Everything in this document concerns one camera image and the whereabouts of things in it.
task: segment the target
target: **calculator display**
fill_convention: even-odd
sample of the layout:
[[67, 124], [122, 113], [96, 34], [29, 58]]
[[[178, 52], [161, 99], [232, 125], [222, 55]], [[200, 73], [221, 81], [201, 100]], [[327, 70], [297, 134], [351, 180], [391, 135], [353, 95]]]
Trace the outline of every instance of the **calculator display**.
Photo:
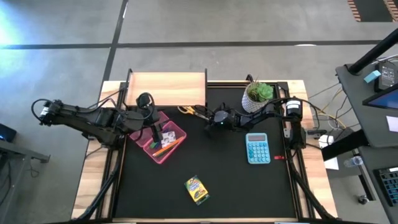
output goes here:
[[249, 136], [248, 136], [248, 140], [249, 140], [249, 141], [265, 141], [265, 140], [266, 140], [266, 137], [263, 136], [263, 135], [260, 135], [260, 136], [249, 135]]

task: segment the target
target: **marker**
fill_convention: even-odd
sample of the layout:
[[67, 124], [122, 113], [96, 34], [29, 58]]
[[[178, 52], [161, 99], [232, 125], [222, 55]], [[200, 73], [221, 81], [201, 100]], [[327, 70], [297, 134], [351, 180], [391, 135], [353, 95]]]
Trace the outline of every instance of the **marker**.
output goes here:
[[178, 139], [175, 140], [174, 142], [170, 143], [168, 146], [166, 146], [166, 147], [164, 147], [163, 149], [161, 149], [161, 150], [159, 150], [159, 151], [153, 153], [152, 156], [158, 157], [158, 156], [162, 155], [163, 153], [165, 153], [166, 151], [168, 151], [169, 149], [174, 148], [174, 147], [172, 147], [172, 146], [174, 146], [174, 145], [176, 145], [177, 143], [179, 143], [179, 142], [182, 140], [182, 138], [183, 138], [183, 137], [178, 138]]

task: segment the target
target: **wooden table frame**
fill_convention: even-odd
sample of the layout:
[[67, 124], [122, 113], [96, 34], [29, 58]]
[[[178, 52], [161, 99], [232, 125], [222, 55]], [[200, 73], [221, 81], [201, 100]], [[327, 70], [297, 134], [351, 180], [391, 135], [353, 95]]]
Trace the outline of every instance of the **wooden table frame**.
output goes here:
[[[207, 83], [242, 83], [243, 81], [207, 81]], [[307, 100], [307, 93], [305, 91], [304, 83], [302, 80], [262, 80], [261, 82], [285, 82], [289, 86], [290, 96], [296, 96], [297, 98], [301, 98]], [[110, 94], [116, 92], [120, 89], [123, 81], [107, 81], [104, 82], [100, 99], [106, 98]], [[120, 95], [113, 95], [112, 98], [116, 100], [120, 100]], [[105, 107], [112, 106], [110, 103], [105, 104]], [[302, 126], [306, 129], [313, 128], [313, 118], [311, 109], [308, 105], [303, 106], [303, 120]], [[317, 144], [315, 140], [307, 140], [311, 144]], [[90, 141], [87, 149], [87, 153], [94, 151], [99, 147], [99, 143], [97, 141]], [[104, 173], [105, 171], [111, 171], [116, 162], [116, 158], [118, 155], [118, 151], [108, 151], [107, 149], [101, 149], [100, 151], [90, 155], [85, 160], [83, 164], [83, 171], [80, 178], [80, 184], [78, 188], [78, 192], [76, 195], [75, 206], [73, 207], [72, 218], [76, 218], [81, 215], [86, 207], [91, 203], [95, 195], [98, 193], [101, 183], [104, 181]], [[303, 165], [300, 166], [299, 161], [295, 158], [295, 165], [297, 170], [305, 169], [304, 174], [307, 174], [308, 184], [316, 196], [316, 198], [320, 201], [320, 203], [326, 208], [326, 210], [332, 214], [333, 216], [337, 216], [336, 208], [333, 201], [333, 196], [331, 194], [329, 181], [327, 178], [325, 166], [323, 164], [322, 153], [319, 149], [314, 147], [307, 147], [302, 151]], [[302, 208], [303, 217], [310, 217], [311, 209], [308, 209], [307, 200], [300, 189], [298, 188], [298, 194], [300, 197], [300, 204]], [[103, 200], [103, 206], [100, 206], [102, 213], [94, 214], [92, 218], [101, 218], [107, 217], [109, 211], [112, 211], [113, 208], [109, 209], [109, 206], [112, 205], [111, 201], [114, 200], [113, 194], [116, 189], [111, 186], [111, 188], [107, 191], [106, 196]], [[114, 222], [294, 222], [297, 221], [296, 218], [210, 218], [210, 219], [142, 219], [142, 218], [114, 218]]]

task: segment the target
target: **calculator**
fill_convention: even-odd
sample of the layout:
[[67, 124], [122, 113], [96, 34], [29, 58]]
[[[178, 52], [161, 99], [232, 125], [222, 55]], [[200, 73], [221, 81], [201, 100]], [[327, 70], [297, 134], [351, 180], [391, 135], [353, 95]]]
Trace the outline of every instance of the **calculator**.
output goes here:
[[271, 157], [266, 133], [246, 134], [246, 153], [250, 164], [268, 164]]
[[391, 207], [398, 206], [398, 167], [374, 170], [381, 189]]

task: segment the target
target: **succulent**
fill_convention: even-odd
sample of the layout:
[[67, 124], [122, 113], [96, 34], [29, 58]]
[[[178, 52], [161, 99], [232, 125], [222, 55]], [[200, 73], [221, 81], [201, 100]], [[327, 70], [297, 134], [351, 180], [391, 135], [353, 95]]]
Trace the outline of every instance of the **succulent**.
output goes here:
[[248, 87], [248, 96], [252, 101], [264, 102], [274, 96], [274, 88], [265, 83], [253, 82]]

